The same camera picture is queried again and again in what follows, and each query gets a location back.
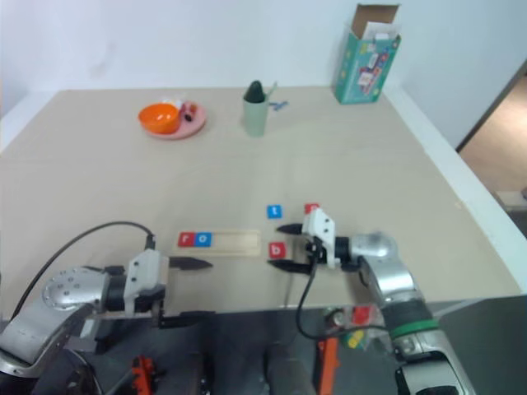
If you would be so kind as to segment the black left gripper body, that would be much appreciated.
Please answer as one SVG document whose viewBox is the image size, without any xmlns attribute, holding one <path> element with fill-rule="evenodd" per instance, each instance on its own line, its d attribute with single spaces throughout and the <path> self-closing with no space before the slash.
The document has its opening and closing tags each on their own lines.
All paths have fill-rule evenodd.
<svg viewBox="0 0 527 395">
<path fill-rule="evenodd" d="M 134 301 L 134 313 L 149 313 L 152 326 L 159 328 L 163 319 L 163 307 L 166 297 L 166 287 L 156 285 L 150 290 L 142 290 Z"/>
</svg>

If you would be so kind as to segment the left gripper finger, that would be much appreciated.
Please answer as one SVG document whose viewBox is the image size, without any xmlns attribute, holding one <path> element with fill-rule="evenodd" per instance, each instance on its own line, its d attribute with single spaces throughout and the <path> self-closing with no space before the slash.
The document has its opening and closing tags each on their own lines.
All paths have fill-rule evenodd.
<svg viewBox="0 0 527 395">
<path fill-rule="evenodd" d="M 159 329 L 187 328 L 214 316 L 214 311 L 188 311 L 177 316 L 167 317 L 161 314 L 159 317 Z"/>
<path fill-rule="evenodd" d="M 169 267 L 181 271 L 199 271 L 210 269 L 213 265 L 202 259 L 192 257 L 173 256 L 169 257 Z"/>
</svg>

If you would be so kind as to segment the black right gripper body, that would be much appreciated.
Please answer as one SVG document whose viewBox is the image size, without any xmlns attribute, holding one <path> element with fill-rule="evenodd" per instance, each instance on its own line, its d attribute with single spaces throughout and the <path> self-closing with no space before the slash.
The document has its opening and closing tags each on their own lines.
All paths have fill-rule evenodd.
<svg viewBox="0 0 527 395">
<path fill-rule="evenodd" d="M 305 240 L 305 251 L 309 264 L 326 264 L 326 248 L 323 241 L 312 235 L 306 235 Z"/>
</svg>

